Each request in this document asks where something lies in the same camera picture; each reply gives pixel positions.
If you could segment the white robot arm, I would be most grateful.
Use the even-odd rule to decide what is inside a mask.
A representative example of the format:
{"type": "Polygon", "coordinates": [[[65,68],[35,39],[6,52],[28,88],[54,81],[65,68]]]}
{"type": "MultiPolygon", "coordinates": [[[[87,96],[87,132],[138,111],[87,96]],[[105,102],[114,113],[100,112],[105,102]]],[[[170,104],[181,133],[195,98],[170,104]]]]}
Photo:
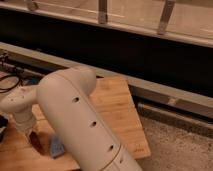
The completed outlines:
{"type": "Polygon", "coordinates": [[[36,124],[32,106],[37,104],[82,171],[143,171],[88,99],[95,87],[90,68],[62,69],[13,90],[0,100],[0,110],[27,133],[36,124]]]}

